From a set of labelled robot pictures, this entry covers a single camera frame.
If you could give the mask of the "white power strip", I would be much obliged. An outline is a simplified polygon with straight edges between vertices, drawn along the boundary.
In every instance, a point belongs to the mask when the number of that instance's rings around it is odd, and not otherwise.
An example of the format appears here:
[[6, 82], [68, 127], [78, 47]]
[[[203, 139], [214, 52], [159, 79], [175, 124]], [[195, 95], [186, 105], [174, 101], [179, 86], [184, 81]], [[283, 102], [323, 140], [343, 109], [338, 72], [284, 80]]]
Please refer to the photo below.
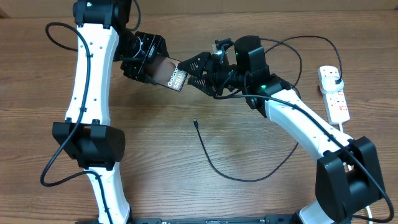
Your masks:
[[[321, 77], [340, 78], [340, 74], [336, 67], [324, 65], [318, 69], [319, 86]], [[342, 124], [350, 120], [343, 89], [332, 94], [322, 94], [322, 96], [325, 104], [326, 115], [330, 124]]]

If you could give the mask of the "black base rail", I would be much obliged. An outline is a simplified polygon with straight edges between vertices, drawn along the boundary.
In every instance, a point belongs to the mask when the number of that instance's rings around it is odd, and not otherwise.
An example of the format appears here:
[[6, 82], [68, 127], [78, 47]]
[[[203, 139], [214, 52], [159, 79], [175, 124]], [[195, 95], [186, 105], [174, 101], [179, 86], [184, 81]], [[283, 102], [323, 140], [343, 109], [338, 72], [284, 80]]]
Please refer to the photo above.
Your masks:
[[128, 224], [292, 224], [292, 215], [266, 215], [260, 218], [192, 218], [162, 220], [160, 218], [127, 219]]

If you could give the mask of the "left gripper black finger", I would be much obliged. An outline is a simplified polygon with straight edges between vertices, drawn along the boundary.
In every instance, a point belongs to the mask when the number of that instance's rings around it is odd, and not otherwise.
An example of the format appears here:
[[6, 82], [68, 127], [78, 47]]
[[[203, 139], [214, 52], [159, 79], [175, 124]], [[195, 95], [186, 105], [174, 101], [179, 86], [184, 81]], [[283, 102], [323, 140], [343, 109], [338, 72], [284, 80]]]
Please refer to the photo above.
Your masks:
[[142, 82], [142, 83], [146, 83], [146, 84], [152, 84], [152, 85], [157, 85], [157, 82], [150, 77], [148, 74], [139, 74], [137, 76], [137, 81]]
[[161, 35], [155, 36], [155, 51], [157, 54], [160, 54], [164, 57], [169, 57], [169, 53], [167, 51], [166, 40]]

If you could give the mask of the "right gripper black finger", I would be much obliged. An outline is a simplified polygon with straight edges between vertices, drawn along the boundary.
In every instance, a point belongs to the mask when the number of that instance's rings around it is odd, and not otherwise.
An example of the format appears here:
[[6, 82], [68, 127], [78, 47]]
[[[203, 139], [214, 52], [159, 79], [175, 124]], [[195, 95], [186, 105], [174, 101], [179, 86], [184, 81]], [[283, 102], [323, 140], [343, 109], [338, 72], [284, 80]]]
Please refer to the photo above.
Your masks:
[[217, 88], [216, 85], [207, 78], [197, 78], [190, 76], [188, 79], [188, 84], [202, 91], [208, 96], [216, 96]]
[[202, 52], [188, 60], [180, 62], [177, 65], [177, 68], [188, 73], [191, 76], [201, 77], [210, 58], [210, 52]]

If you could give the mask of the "Galaxy smartphone with bronze screen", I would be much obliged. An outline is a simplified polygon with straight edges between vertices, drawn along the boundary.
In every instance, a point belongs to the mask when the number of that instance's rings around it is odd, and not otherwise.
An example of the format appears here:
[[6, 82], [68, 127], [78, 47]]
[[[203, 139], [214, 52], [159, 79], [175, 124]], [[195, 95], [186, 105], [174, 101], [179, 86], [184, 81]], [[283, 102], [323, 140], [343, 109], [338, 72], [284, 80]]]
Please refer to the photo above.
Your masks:
[[180, 92], [188, 74], [178, 69], [180, 61], [157, 55], [151, 64], [145, 67], [145, 73], [158, 85]]

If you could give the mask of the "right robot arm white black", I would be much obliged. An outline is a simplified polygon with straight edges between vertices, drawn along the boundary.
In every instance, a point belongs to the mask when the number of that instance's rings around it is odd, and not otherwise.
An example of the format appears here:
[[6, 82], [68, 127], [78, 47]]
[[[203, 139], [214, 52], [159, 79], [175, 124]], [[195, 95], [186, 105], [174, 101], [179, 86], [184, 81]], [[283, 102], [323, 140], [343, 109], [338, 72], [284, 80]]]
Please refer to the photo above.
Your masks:
[[268, 215], [266, 223], [350, 223], [378, 200], [387, 200], [377, 150], [366, 137], [353, 139], [306, 106], [294, 86], [270, 72], [262, 40], [247, 35], [215, 42], [179, 63], [188, 84], [208, 96], [244, 98], [250, 108], [284, 128], [316, 164], [313, 203], [291, 215]]

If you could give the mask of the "white charger plug adapter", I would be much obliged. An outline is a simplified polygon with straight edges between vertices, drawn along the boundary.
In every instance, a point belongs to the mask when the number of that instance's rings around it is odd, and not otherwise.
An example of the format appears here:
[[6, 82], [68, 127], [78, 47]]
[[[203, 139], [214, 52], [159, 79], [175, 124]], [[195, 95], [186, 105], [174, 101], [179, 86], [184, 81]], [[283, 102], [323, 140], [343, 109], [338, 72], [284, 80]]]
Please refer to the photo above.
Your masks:
[[341, 91], [344, 88], [344, 81], [338, 77], [321, 77], [320, 91], [323, 94], [332, 94]]

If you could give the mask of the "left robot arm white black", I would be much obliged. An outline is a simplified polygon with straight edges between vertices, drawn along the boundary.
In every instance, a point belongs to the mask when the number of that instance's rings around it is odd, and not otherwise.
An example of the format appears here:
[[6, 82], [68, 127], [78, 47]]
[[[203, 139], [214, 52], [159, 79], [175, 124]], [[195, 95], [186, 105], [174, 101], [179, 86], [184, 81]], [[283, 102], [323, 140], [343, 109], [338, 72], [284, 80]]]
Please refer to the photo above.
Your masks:
[[114, 62], [121, 62], [126, 77], [154, 84], [145, 72], [158, 55], [166, 56], [163, 37], [128, 28], [134, 0], [80, 0], [73, 5], [78, 37], [72, 98], [62, 122], [52, 134], [65, 152], [77, 161], [94, 191], [97, 223], [132, 223], [132, 210], [123, 190], [120, 163], [126, 139], [111, 125], [109, 90]]

